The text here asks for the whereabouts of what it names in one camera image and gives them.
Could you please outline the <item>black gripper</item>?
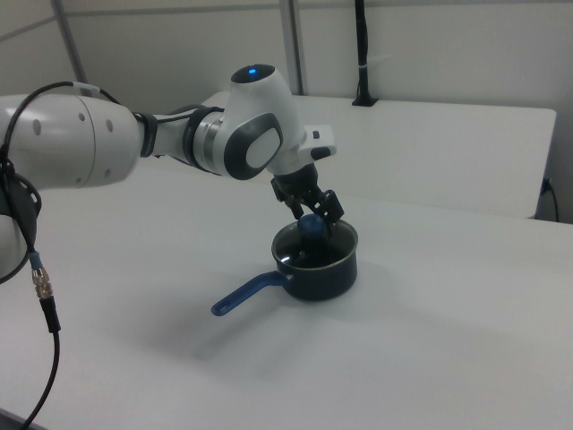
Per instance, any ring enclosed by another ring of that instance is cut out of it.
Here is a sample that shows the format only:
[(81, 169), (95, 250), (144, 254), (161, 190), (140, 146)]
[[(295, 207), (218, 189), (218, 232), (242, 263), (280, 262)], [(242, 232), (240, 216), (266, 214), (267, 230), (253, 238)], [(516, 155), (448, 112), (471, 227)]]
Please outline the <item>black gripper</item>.
[(295, 219), (304, 215), (303, 206), (310, 207), (320, 217), (329, 235), (345, 214), (333, 190), (322, 191), (318, 186), (318, 170), (313, 163), (286, 175), (275, 175), (270, 183), (279, 202), (283, 202)]

